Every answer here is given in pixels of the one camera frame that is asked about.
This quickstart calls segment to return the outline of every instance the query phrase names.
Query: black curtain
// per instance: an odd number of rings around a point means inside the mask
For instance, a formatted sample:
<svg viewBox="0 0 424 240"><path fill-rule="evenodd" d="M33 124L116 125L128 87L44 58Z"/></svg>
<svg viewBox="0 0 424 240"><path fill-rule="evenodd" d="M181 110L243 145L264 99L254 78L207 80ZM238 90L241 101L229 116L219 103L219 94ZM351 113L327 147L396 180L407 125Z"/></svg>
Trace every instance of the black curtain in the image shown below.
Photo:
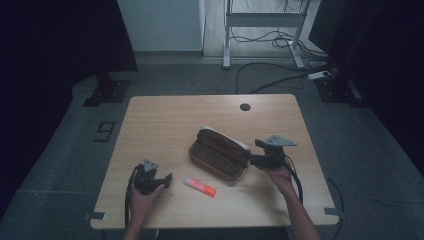
<svg viewBox="0 0 424 240"><path fill-rule="evenodd" d="M72 86L137 66L115 0L13 0L0 9L3 215L63 118Z"/></svg>

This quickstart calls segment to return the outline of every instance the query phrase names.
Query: human hand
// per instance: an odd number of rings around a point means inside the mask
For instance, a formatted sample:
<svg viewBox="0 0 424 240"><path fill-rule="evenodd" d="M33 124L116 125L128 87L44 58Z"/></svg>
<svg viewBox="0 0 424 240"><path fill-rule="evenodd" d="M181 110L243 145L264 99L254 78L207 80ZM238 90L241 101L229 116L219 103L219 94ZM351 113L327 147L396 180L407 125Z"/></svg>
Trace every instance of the human hand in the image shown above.
<svg viewBox="0 0 424 240"><path fill-rule="evenodd" d="M135 222L141 225L144 219L151 212L153 205L156 199L163 192L165 185L161 184L155 189L150 195L143 195L134 187L131 187L131 197L130 197L130 212L131 220L130 222Z"/></svg>
<svg viewBox="0 0 424 240"><path fill-rule="evenodd" d="M287 160L287 158L285 159L285 161L287 166L291 167L291 164ZM268 169L258 166L256 166L256 168L265 172L269 176L271 181L275 184L275 186L277 186L278 191L280 191L282 194L286 194L289 191L291 192L292 190L294 190L292 185L292 176L287 170L287 168L283 165L275 169Z"/></svg>
<svg viewBox="0 0 424 240"><path fill-rule="evenodd" d="M131 186L130 212L131 219L125 230L124 239L139 239L144 220L153 209L156 199L163 192L165 185L161 184L150 195L141 194L134 185Z"/></svg>

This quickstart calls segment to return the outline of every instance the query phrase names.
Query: brown pencil case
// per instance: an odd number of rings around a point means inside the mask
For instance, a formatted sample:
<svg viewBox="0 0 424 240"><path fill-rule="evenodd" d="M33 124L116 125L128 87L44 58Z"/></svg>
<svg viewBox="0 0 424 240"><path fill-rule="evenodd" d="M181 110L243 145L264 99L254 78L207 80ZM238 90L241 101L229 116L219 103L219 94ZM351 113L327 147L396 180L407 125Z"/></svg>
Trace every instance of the brown pencil case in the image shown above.
<svg viewBox="0 0 424 240"><path fill-rule="evenodd" d="M193 164L226 182L235 181L243 175L250 154L246 144L207 126L202 127L189 150Z"/></svg>

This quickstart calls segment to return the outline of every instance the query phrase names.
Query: electrical outlet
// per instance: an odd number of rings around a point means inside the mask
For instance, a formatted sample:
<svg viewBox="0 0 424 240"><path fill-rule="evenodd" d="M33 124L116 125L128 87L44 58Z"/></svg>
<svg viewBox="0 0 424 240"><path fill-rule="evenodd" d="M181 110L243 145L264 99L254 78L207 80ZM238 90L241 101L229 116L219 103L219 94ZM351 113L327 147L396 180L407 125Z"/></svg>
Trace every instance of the electrical outlet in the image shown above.
<svg viewBox="0 0 424 240"><path fill-rule="evenodd" d="M308 75L309 80L316 80L316 79L328 78L328 77L331 77L331 73L329 71L311 73L311 74Z"/></svg>

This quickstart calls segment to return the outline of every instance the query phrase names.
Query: highlighter cap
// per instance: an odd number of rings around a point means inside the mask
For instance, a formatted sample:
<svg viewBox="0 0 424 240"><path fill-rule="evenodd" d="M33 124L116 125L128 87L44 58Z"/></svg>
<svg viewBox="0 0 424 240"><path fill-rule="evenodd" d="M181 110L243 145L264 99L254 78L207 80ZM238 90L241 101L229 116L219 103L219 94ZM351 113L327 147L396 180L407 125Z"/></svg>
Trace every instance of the highlighter cap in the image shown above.
<svg viewBox="0 0 424 240"><path fill-rule="evenodd" d="M216 189L215 188L211 188L209 186L205 186L205 189L203 190L203 192L211 197L214 197L216 194Z"/></svg>

